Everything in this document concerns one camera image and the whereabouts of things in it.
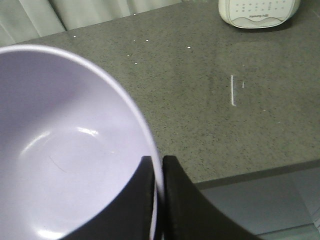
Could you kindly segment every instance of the white curtain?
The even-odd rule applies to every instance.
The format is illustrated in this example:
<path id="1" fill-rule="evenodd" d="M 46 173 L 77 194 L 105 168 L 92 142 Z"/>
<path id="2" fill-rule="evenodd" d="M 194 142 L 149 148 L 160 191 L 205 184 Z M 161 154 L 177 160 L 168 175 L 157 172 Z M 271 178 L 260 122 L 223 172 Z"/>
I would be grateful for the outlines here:
<path id="1" fill-rule="evenodd" d="M 183 0 L 0 0 L 0 47 Z"/>

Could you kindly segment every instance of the white router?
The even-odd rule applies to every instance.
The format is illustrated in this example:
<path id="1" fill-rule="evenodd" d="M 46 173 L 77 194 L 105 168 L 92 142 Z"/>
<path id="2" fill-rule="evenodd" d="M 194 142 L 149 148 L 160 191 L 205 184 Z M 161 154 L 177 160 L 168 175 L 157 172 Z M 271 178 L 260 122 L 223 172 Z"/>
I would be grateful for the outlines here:
<path id="1" fill-rule="evenodd" d="M 284 23 L 299 5 L 300 0 L 219 0 L 219 13 L 230 25 L 259 29 Z"/>

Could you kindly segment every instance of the countertop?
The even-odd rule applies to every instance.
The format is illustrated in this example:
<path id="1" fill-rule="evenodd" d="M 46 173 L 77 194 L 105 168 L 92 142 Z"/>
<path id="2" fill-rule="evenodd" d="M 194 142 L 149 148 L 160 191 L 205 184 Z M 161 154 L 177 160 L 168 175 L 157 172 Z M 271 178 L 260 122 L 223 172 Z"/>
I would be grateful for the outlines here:
<path id="1" fill-rule="evenodd" d="M 110 73 L 194 183 L 320 159 L 317 0 L 273 28 L 235 28 L 217 0 L 188 1 L 23 43 Z"/>

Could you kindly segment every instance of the bowl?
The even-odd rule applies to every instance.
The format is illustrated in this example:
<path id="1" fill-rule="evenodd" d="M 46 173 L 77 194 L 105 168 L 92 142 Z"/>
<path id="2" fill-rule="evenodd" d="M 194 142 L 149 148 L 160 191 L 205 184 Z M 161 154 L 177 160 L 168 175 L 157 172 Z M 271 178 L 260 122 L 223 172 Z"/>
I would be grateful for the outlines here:
<path id="1" fill-rule="evenodd" d="M 143 115 L 90 61 L 48 46 L 0 48 L 0 104 L 2 239 L 66 236 L 112 202 L 142 156 L 152 157 L 163 198 Z"/>

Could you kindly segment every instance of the gray granite countertop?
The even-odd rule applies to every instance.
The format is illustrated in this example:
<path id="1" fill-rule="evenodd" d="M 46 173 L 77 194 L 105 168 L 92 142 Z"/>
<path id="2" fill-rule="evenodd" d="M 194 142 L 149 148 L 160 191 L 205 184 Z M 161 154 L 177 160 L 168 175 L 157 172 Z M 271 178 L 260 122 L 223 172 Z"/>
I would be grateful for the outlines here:
<path id="1" fill-rule="evenodd" d="M 317 0 L 274 28 L 235 28 L 216 0 L 188 1 L 24 43 L 74 52 L 110 73 L 160 155 L 176 155 L 195 183 L 320 158 Z"/>

